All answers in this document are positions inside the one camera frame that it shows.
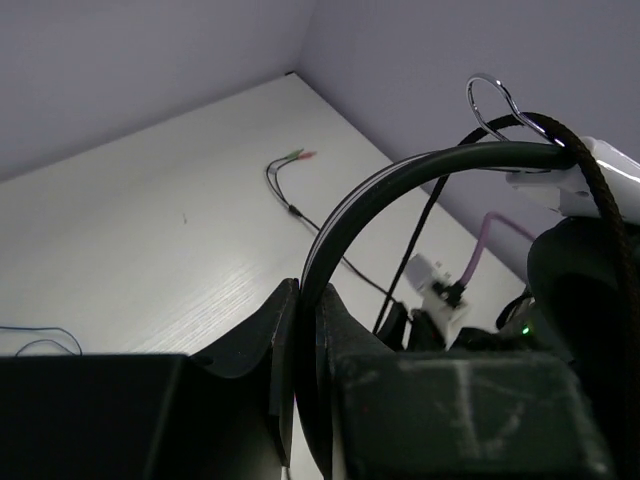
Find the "white shelf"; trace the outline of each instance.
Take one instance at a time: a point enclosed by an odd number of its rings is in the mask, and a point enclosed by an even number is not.
[[[88,352],[206,346],[302,272],[313,237],[263,177],[266,163],[302,147],[319,154],[281,183],[317,223],[388,164],[290,75],[0,185],[2,323],[63,326]],[[426,199],[411,192],[379,215],[350,260],[388,285]],[[474,242],[437,207],[418,250],[456,276]],[[489,252],[477,277],[469,321],[491,324],[523,285]],[[370,327],[381,295],[342,266],[333,282]],[[397,296],[420,304],[404,280]],[[2,335],[5,354],[27,339]]]

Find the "headphone ear cushion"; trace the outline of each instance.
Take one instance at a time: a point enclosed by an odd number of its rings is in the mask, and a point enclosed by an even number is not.
[[[640,236],[628,227],[636,269]],[[571,218],[544,232],[527,261],[529,287],[545,320],[563,339],[612,451],[624,428],[624,321],[609,231],[599,219]]]
[[[638,249],[637,240],[633,246]],[[571,218],[540,235],[527,260],[531,293],[545,319],[576,361],[603,370],[603,380],[611,379],[611,368],[622,366],[627,314],[613,268],[613,248],[600,220]]]

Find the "blue cable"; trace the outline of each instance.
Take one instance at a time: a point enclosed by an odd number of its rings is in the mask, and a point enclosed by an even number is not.
[[[78,355],[77,353],[72,352],[71,350],[69,350],[67,347],[65,347],[64,345],[62,345],[60,342],[56,342],[55,340],[52,340],[51,338],[41,338],[40,340],[34,340],[32,342],[27,343],[26,345],[24,345],[22,348],[20,348],[20,350],[18,350],[16,352],[16,354],[14,356],[18,357],[22,352],[24,352],[25,350],[27,350],[29,347],[31,347],[32,345],[35,345],[37,343],[44,343],[44,342],[48,342],[48,343],[53,343],[55,345],[57,345],[58,347],[60,347],[62,350],[64,350],[65,352],[67,352],[69,355]]]
[[[68,335],[75,342],[76,346],[78,347],[77,355],[83,354],[82,347],[80,346],[80,342],[78,342],[78,339],[71,332],[69,332],[68,330],[65,330],[62,327],[9,327],[9,326],[0,325],[0,330],[8,330],[8,331],[14,331],[14,332],[62,332],[65,335]],[[59,342],[56,342],[55,340],[42,339],[42,340],[34,340],[33,342],[27,343],[20,350],[18,350],[18,353],[16,353],[16,356],[18,356],[19,353],[24,351],[25,348],[28,348],[30,345],[33,345],[34,343],[47,342],[47,341],[57,344],[59,347],[62,347],[64,350],[66,350],[72,355],[76,355],[71,350],[62,346]]]

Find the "pink cable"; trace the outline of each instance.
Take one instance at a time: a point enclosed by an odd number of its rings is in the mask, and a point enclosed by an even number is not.
[[[482,220],[480,235],[478,235],[478,242],[476,243],[476,248],[473,250],[473,255],[471,255],[471,260],[469,260],[467,268],[464,270],[462,277],[460,277],[460,280],[458,280],[457,282],[463,287],[467,286],[469,280],[471,280],[471,277],[473,277],[473,274],[478,267],[478,263],[480,263],[480,257],[482,256],[482,251],[487,245],[487,240],[489,239],[489,230],[491,229],[491,222],[493,220],[498,220],[499,222],[505,224],[507,227],[511,227],[511,229],[513,229],[516,233],[519,233],[524,238],[532,242],[536,239],[536,236],[533,233],[531,233],[526,228],[521,227],[516,222],[504,216],[500,212],[487,213]]]

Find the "white connector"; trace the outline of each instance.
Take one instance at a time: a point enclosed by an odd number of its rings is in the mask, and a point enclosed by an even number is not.
[[[434,325],[444,339],[445,348],[449,350],[453,342],[464,327],[464,318],[469,313],[470,306],[464,298],[460,299],[457,307],[452,307],[432,288],[425,288],[420,292],[424,298],[422,309],[429,314]]]
[[[414,290],[422,296],[422,310],[432,318],[448,350],[464,327],[463,319],[469,313],[469,304],[461,298],[458,306],[452,307],[446,298],[433,289],[435,283],[447,286],[449,280],[419,253],[409,260],[403,273]]]

